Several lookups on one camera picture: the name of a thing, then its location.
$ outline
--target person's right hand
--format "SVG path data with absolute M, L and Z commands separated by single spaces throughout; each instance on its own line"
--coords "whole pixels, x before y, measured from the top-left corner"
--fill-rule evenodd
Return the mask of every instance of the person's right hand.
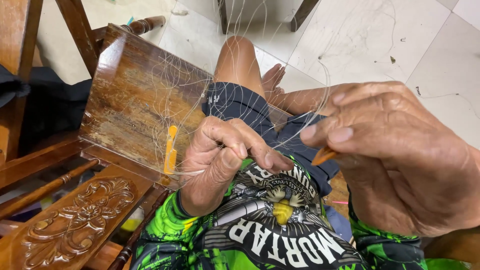
M 418 236 L 480 225 L 480 152 L 403 83 L 358 84 L 331 98 L 336 111 L 300 137 L 340 153 L 361 221 Z

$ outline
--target chair leg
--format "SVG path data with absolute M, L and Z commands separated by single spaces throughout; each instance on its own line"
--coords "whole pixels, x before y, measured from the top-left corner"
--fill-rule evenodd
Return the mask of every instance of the chair leg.
M 295 16 L 290 22 L 290 30 L 292 32 L 296 32 L 300 28 L 300 26 L 308 17 L 308 14 L 312 12 L 313 8 L 318 3 L 318 1 L 319 0 L 303 0 L 302 4 L 297 10 L 297 13 L 295 13 Z
M 133 21 L 129 25 L 121 25 L 121 27 L 133 34 L 141 35 L 155 28 L 162 27 L 165 24 L 164 16 L 155 16 L 145 18 L 143 20 Z
M 63 19 L 67 23 L 70 34 L 84 60 L 85 66 L 93 78 L 98 64 L 100 48 L 95 41 L 95 35 L 88 23 L 81 0 L 56 0 Z
M 228 18 L 225 0 L 218 0 L 218 11 L 220 12 L 220 23 L 222 24 L 222 32 L 226 35 L 228 28 Z

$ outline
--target fingernail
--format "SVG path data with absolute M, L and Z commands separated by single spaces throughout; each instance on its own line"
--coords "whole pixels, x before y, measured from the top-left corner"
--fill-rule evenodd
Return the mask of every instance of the fingernail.
M 302 141 L 310 140 L 313 138 L 316 132 L 317 132 L 317 125 L 307 126 L 300 132 L 300 139 Z
M 270 156 L 270 154 L 268 153 L 265 155 L 265 166 L 267 166 L 267 169 L 273 167 L 272 156 Z
M 237 168 L 241 165 L 242 160 L 232 150 L 226 151 L 223 155 L 223 160 L 228 168 Z
M 342 99 L 345 97 L 345 93 L 340 93 L 338 95 L 335 95 L 333 97 L 333 104 L 338 104 L 342 101 Z
M 332 143 L 341 143 L 349 140 L 353 136 L 353 129 L 350 127 L 342 127 L 332 130 L 328 133 L 328 139 Z

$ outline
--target wooden spindle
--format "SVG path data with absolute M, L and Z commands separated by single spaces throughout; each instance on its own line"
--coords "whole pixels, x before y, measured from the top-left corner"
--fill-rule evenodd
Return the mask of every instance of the wooden spindle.
M 11 215 L 17 213 L 18 211 L 22 210 L 25 207 L 28 207 L 39 200 L 45 198 L 48 194 L 52 193 L 53 191 L 57 190 L 60 186 L 65 184 L 66 182 L 70 181 L 73 177 L 82 174 L 84 171 L 92 168 L 93 166 L 97 165 L 100 161 L 98 159 L 91 160 L 84 165 L 75 168 L 68 173 L 60 176 L 59 178 L 53 180 L 52 182 L 46 184 L 45 186 L 32 191 L 25 197 L 17 200 L 15 202 L 6 201 L 0 205 L 0 220 L 10 217 Z
M 167 199 L 167 196 L 168 196 L 168 190 L 163 192 L 158 197 L 158 199 L 155 201 L 155 203 L 152 206 L 152 210 L 150 210 L 150 212 L 145 216 L 142 223 L 138 225 L 137 229 L 135 229 L 130 239 L 128 239 L 127 244 L 125 244 L 125 247 L 120 251 L 117 258 L 115 258 L 115 261 L 113 261 L 112 264 L 110 264 L 110 267 L 107 270 L 121 270 L 123 268 L 123 266 L 128 261 L 130 256 L 132 256 L 133 244 L 137 242 L 138 238 L 140 237 L 140 233 L 144 229 L 145 225 L 152 219 L 156 209 L 163 204 L 165 199 Z
M 162 27 L 165 22 L 166 19 L 164 16 L 154 16 L 143 20 L 133 21 L 129 25 L 121 25 L 121 27 L 139 36 L 148 31 L 152 31 L 157 27 Z

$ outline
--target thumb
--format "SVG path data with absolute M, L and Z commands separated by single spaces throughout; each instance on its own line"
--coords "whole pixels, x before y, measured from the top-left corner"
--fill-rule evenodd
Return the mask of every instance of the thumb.
M 222 186 L 224 183 L 230 183 L 230 180 L 240 169 L 241 164 L 242 159 L 231 148 L 225 147 L 215 157 L 205 172 L 201 174 L 201 177 L 211 179 L 213 187 Z

